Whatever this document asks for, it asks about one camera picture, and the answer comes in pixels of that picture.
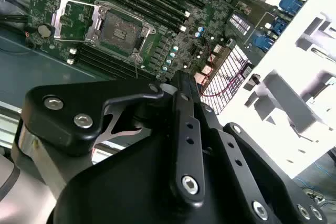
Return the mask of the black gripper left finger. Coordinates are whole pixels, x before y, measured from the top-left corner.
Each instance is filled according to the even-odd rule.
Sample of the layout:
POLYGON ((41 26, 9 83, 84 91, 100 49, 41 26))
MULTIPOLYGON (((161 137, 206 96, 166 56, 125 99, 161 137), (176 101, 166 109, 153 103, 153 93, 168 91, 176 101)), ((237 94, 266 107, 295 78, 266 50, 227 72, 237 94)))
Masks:
POLYGON ((161 133, 172 148, 169 186, 182 203, 198 208, 205 198, 200 97, 194 78, 177 71, 170 83, 128 79, 39 86, 25 99, 19 144, 34 137, 72 157, 104 141, 161 133))

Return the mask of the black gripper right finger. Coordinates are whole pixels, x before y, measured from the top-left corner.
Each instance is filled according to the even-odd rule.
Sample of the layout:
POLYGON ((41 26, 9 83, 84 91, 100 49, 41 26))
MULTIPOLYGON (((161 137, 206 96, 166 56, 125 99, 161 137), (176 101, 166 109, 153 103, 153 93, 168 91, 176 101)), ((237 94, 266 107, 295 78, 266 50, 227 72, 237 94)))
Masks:
POLYGON ((200 101, 194 84, 196 117, 210 157, 206 179, 213 186, 225 223, 327 223, 311 199, 236 123, 222 126, 213 109, 200 101))

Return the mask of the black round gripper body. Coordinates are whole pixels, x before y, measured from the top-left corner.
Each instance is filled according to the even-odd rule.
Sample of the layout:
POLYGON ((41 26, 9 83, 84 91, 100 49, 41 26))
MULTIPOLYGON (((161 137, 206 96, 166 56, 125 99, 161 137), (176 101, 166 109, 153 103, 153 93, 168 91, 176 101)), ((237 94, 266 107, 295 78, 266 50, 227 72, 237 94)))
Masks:
POLYGON ((253 223, 254 178, 234 139, 204 124, 212 153, 191 164, 198 192, 177 176, 173 147, 146 138, 74 177, 58 198, 54 223, 253 223))

